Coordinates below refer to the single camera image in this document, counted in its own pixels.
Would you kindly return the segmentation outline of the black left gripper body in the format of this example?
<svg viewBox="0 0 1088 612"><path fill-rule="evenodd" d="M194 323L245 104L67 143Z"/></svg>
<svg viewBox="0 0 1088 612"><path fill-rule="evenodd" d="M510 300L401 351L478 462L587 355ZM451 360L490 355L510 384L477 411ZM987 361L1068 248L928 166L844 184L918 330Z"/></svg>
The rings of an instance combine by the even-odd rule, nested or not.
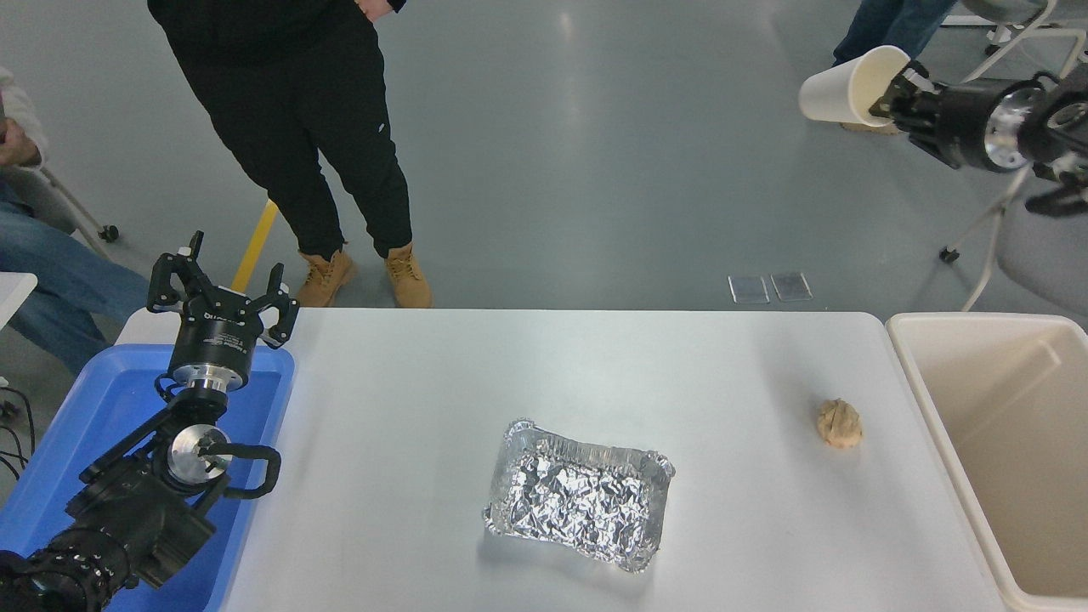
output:
<svg viewBox="0 0 1088 612"><path fill-rule="evenodd" d="M218 366L236 375L252 368L257 336L264 330L248 298L228 289L195 293L180 311L180 331L170 372L184 367Z"/></svg>

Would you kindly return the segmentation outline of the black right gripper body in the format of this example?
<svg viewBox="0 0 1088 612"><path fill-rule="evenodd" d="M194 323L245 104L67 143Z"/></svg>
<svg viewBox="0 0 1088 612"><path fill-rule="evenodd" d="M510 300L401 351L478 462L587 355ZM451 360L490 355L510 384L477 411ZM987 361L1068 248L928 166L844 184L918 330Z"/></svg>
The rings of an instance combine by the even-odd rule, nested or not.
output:
<svg viewBox="0 0 1088 612"><path fill-rule="evenodd" d="M1002 171L984 147L989 120L1006 96L1003 82L936 85L900 98L900 128L910 143L952 169Z"/></svg>

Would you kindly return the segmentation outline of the seated person's hand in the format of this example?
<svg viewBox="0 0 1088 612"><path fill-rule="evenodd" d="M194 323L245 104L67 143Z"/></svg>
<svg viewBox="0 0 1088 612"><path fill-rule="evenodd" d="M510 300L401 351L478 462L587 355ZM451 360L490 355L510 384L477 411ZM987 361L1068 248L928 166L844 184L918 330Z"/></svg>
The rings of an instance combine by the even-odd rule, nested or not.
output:
<svg viewBox="0 0 1088 612"><path fill-rule="evenodd" d="M1 167L38 167L42 164L44 156L36 142L30 139L20 124L5 117L3 122L3 142L1 143Z"/></svg>

